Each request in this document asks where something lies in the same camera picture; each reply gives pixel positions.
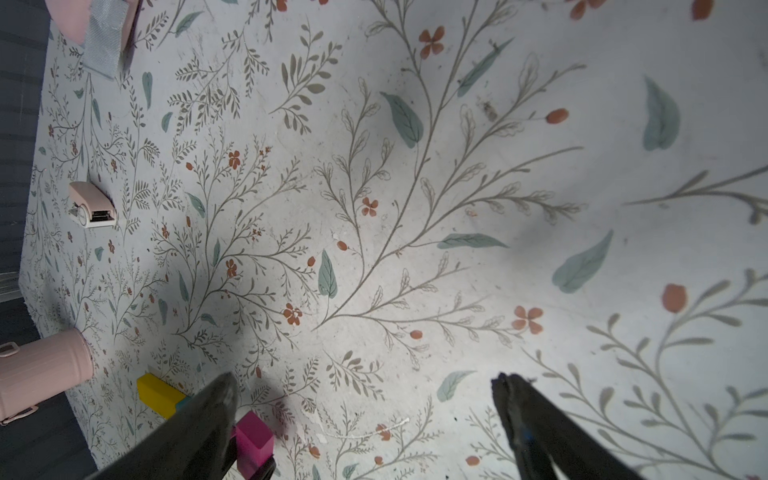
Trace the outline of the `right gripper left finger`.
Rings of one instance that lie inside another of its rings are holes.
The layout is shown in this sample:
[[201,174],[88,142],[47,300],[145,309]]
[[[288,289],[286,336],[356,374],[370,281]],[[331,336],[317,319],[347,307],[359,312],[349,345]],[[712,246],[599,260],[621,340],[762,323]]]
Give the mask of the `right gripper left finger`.
[[237,381],[219,375],[169,420],[92,479],[221,479],[237,407]]

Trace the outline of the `magenta long block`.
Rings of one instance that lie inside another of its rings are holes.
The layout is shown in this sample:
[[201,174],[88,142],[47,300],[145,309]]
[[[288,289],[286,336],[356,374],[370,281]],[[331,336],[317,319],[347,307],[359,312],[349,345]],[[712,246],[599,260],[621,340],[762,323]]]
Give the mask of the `magenta long block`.
[[254,412],[245,414],[235,425],[236,466],[244,479],[270,480],[276,469],[275,436]]

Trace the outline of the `yellow block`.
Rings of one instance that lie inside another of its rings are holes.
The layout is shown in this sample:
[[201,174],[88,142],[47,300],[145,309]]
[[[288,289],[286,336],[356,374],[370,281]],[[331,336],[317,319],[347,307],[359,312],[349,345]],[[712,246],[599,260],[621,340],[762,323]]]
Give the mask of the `yellow block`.
[[188,396],[152,373],[136,382],[139,399],[164,419],[172,417],[188,400]]

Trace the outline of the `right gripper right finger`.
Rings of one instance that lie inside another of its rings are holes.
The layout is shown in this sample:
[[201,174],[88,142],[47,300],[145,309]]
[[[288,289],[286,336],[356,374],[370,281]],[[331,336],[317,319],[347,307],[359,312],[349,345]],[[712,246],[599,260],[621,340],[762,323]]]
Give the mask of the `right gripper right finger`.
[[522,479],[641,478],[522,376],[501,373],[491,391]]

